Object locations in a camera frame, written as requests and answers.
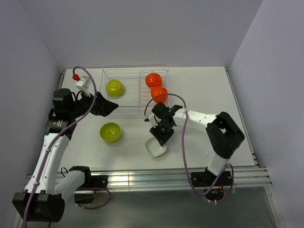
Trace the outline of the white square bowl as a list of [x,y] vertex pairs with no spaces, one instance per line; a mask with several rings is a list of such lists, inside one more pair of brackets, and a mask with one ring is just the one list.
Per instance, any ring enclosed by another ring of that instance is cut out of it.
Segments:
[[151,157],[159,157],[167,151],[167,145],[161,146],[156,138],[150,138],[145,143],[147,153]]

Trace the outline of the green bowl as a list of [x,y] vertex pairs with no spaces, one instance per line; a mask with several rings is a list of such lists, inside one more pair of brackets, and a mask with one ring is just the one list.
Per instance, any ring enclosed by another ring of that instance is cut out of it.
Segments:
[[100,128],[99,135],[104,141],[114,143],[121,136],[121,127],[113,122],[106,123]]
[[109,96],[118,97],[124,93],[124,86],[121,81],[113,79],[106,84],[106,92]]

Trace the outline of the orange bowl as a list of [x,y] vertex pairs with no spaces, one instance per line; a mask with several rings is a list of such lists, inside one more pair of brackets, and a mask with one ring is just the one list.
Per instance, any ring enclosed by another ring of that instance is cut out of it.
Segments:
[[162,86],[154,86],[151,88],[151,97],[156,103],[166,103],[167,101],[167,89]]
[[162,77],[157,73],[150,73],[145,77],[145,83],[149,88],[162,85]]

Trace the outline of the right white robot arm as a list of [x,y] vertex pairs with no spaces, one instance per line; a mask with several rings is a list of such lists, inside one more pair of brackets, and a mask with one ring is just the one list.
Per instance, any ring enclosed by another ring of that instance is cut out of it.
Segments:
[[174,127],[182,126],[207,134],[215,155],[204,171],[207,185],[216,185],[222,179],[221,171],[228,164],[236,149],[245,139],[245,135],[226,113],[204,114],[188,111],[181,105],[167,107],[158,103],[150,114],[144,117],[152,127],[152,138],[146,141],[145,147],[151,157],[159,157],[167,151],[166,143],[174,134]]

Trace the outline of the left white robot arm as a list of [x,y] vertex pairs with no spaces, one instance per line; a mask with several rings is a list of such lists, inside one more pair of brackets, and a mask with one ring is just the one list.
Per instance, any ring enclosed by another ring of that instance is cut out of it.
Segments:
[[108,116],[118,104],[106,100],[100,92],[82,93],[80,100],[67,88],[53,93],[53,108],[45,126],[45,136],[35,171],[23,192],[14,194],[12,203],[27,222],[59,222],[64,214],[66,201],[76,190],[92,190],[91,171],[87,166],[73,166],[62,181],[56,183],[62,156],[72,138],[79,120],[91,113]]

